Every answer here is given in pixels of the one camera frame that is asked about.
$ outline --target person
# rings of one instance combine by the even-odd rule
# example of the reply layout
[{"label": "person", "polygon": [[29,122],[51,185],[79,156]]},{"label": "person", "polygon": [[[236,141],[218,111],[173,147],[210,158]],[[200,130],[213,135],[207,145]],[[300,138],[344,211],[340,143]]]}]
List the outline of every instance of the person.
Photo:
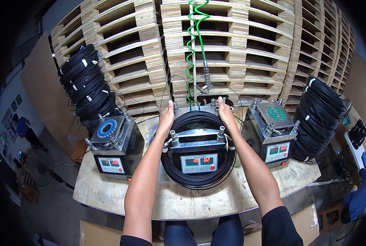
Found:
[{"label": "person", "polygon": [[359,170],[359,175],[362,178],[359,189],[354,185],[351,192],[344,197],[343,209],[340,214],[340,220],[343,224],[356,220],[362,211],[366,214],[366,168]]},{"label": "person", "polygon": [[[263,245],[303,245],[291,216],[280,198],[279,186],[265,163],[247,144],[235,122],[233,113],[218,98],[219,116],[228,129],[248,181],[259,205],[262,218]],[[164,141],[174,122],[172,101],[161,113],[157,133],[137,166],[124,198],[123,235],[120,246],[151,246],[151,218],[157,190],[157,177]],[[242,246],[243,229],[238,214],[221,217],[211,246]],[[165,246],[196,246],[184,221],[166,221]]]},{"label": "person", "polygon": [[26,140],[31,145],[33,145],[34,148],[40,148],[43,151],[48,152],[48,149],[44,147],[37,135],[34,133],[33,129],[29,127],[30,122],[26,118],[22,116],[20,119],[18,119],[18,115],[14,114],[12,116],[12,121],[16,123],[16,132],[20,138],[26,138]]}]

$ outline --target black cable coil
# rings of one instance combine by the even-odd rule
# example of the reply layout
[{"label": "black cable coil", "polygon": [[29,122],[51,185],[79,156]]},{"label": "black cable coil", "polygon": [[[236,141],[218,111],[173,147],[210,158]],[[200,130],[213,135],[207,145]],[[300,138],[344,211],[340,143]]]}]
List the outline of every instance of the black cable coil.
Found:
[{"label": "black cable coil", "polygon": [[98,114],[121,115],[115,94],[105,82],[98,62],[98,51],[89,44],[58,69],[60,83],[71,99],[71,106],[75,106],[75,114],[89,131],[89,137],[100,123]]},{"label": "black cable coil", "polygon": [[294,115],[294,121],[301,123],[292,159],[299,162],[313,161],[322,154],[347,111],[346,102],[326,84],[313,76],[306,83]]},{"label": "black cable coil", "polygon": [[[223,125],[220,118],[212,113],[205,111],[190,111],[178,117],[174,121],[171,130],[179,132],[179,129],[186,126],[187,124],[192,123],[207,123],[212,125],[213,127],[217,127],[217,129]],[[228,140],[228,146],[229,147],[234,146],[231,140]],[[231,167],[235,160],[235,156],[236,151],[229,149],[227,151],[224,163],[219,165],[216,171],[200,177],[190,176],[177,170],[176,167],[171,162],[167,152],[163,152],[161,154],[161,162],[164,166],[165,172],[176,183],[189,189],[205,190],[210,189],[219,184],[219,181],[228,173],[228,171],[230,171],[231,173],[232,171]]]}]

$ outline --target fan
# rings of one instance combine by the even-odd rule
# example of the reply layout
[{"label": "fan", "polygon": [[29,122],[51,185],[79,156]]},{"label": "fan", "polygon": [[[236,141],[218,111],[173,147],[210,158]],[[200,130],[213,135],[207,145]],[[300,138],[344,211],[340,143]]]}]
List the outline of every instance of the fan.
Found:
[{"label": "fan", "polygon": [[52,157],[41,149],[30,149],[26,153],[27,168],[38,186],[47,185],[51,179],[65,184],[74,189],[73,186],[66,183],[59,175],[54,172]]}]

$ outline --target wooden table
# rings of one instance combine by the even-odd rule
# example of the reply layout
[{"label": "wooden table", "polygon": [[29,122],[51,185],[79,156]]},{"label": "wooden table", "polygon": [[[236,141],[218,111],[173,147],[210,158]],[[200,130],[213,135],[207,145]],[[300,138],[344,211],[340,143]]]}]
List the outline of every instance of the wooden table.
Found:
[{"label": "wooden table", "polygon": [[[235,115],[242,118],[242,111],[236,109]],[[139,124],[139,129],[143,136],[148,131],[145,122]],[[271,171],[279,184],[281,197],[300,190],[321,176],[317,165],[293,160]],[[124,215],[124,196],[128,183],[105,178],[99,173],[93,154],[88,152],[79,170],[73,199],[90,207]],[[204,219],[240,213],[257,207],[258,204],[251,194],[239,158],[236,157],[235,167],[229,177],[209,190],[190,190],[173,181],[159,182],[153,219]]]}]

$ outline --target hand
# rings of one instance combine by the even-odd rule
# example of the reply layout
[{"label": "hand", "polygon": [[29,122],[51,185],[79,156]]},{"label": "hand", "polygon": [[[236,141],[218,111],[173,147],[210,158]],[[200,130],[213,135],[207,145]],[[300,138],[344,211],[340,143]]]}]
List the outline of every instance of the hand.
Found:
[{"label": "hand", "polygon": [[161,113],[156,135],[162,136],[163,139],[166,139],[169,135],[169,131],[171,130],[174,120],[174,104],[172,100],[169,100],[168,107]]},{"label": "hand", "polygon": [[224,123],[224,126],[227,128],[229,132],[233,130],[238,130],[238,125],[236,125],[235,118],[233,116],[232,110],[230,106],[223,102],[223,98],[219,96],[218,100],[218,115],[220,116],[221,121]]}]

